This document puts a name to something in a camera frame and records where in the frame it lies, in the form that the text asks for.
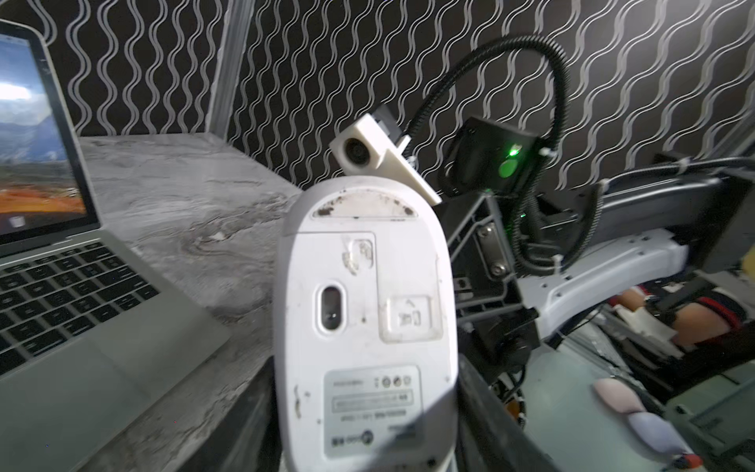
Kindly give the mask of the person forearm behind enclosure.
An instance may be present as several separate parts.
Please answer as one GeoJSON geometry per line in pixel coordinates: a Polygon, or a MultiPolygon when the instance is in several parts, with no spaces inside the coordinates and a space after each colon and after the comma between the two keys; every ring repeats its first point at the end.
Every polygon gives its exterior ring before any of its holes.
{"type": "Polygon", "coordinates": [[[672,343],[684,348],[712,344],[753,320],[753,304],[723,287],[714,286],[676,310],[670,323],[676,331],[672,343]]]}

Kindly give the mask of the white wireless mouse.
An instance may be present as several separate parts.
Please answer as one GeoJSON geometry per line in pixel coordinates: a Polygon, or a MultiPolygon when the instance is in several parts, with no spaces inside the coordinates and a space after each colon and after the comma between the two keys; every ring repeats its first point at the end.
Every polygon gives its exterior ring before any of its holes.
{"type": "Polygon", "coordinates": [[[273,289],[276,405],[291,471],[444,471],[458,424],[444,230],[408,186],[330,179],[289,210],[273,289]]]}

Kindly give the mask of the silver laptop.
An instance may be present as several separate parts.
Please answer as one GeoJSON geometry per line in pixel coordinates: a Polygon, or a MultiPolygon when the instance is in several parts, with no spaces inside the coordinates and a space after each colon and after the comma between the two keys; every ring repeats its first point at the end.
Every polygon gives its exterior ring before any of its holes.
{"type": "Polygon", "coordinates": [[[1,25],[1,467],[71,471],[228,330],[101,222],[41,34],[1,25]]]}

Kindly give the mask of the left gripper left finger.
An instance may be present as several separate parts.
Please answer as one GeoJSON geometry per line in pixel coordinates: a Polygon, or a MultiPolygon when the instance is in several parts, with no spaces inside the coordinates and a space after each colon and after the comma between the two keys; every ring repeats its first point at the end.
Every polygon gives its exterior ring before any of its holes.
{"type": "Polygon", "coordinates": [[[282,444],[269,357],[181,471],[277,471],[282,444]]]}

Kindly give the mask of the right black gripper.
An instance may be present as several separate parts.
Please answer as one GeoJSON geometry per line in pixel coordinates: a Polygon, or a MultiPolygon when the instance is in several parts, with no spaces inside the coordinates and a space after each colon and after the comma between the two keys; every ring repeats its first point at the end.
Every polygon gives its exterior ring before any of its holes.
{"type": "Polygon", "coordinates": [[[540,341],[510,245],[510,221],[539,137],[481,117],[453,138],[436,208],[450,256],[460,353],[490,384],[521,372],[540,341]]]}

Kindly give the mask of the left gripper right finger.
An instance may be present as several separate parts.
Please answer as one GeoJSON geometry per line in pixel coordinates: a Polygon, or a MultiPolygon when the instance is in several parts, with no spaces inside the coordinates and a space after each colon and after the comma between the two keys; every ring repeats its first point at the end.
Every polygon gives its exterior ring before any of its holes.
{"type": "Polygon", "coordinates": [[[558,472],[550,456],[525,435],[463,355],[459,357],[456,392],[458,470],[558,472]]]}

